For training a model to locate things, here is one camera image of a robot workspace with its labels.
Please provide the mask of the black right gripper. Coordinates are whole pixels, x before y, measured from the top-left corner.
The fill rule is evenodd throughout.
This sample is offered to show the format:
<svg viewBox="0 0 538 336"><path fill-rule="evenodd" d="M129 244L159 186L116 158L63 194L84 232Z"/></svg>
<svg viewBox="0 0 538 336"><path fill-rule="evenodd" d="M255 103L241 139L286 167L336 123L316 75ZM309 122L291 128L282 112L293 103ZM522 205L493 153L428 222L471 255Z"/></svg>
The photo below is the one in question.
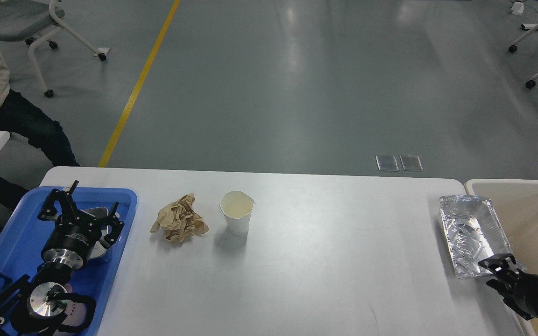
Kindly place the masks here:
<svg viewBox="0 0 538 336"><path fill-rule="evenodd" d="M489 270L505 287L504 303L525 321L538 319L538 275L517 269L517 260L511 253L498 253L478 261L478 266Z"/></svg>

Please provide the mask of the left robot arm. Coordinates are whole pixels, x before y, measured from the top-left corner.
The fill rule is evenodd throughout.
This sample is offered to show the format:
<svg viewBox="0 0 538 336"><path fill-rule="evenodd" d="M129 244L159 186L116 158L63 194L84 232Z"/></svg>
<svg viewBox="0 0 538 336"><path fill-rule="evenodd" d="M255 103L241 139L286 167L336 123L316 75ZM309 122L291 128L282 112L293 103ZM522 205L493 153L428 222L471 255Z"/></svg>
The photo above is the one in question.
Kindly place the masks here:
<svg viewBox="0 0 538 336"><path fill-rule="evenodd" d="M53 336L78 334L94 320L96 299L69 291L67 285L73 273L88 265L96 246L108 251L118 243L125 223L117 213L118 202L96 213L80 209L73 199L78 184L52 189L43 201L37 218L52 221L54 227L39 254L36 274L13 280L0 272L0 336L6 335L6 322L18 335Z"/></svg>

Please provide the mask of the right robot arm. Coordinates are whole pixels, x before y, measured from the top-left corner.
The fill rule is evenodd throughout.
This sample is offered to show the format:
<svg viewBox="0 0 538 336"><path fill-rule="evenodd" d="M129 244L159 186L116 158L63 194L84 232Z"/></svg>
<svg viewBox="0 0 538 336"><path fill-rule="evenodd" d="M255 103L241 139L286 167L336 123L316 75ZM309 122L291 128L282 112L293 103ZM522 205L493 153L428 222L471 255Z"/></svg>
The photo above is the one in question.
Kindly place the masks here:
<svg viewBox="0 0 538 336"><path fill-rule="evenodd" d="M519 317L538 319L538 275L527 273L517 266L511 253L498 253L478 262L478 266L494 276L486 282L502 296L504 304Z"/></svg>

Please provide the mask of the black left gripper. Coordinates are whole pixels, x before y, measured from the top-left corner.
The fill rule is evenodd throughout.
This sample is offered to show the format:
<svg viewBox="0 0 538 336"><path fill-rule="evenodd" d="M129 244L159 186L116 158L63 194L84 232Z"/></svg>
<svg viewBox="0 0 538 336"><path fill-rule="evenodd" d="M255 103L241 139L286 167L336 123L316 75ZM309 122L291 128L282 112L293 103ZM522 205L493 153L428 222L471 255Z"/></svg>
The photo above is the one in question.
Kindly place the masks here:
<svg viewBox="0 0 538 336"><path fill-rule="evenodd" d="M87 265L96 242L102 247L117 243L125 225L116 214L119 202L101 218L86 212L78 214L72 196L78 184L74 181L68 191L52 189L37 215L40 221L54 222L54 230L41 251L43 262L56 262L74 271Z"/></svg>

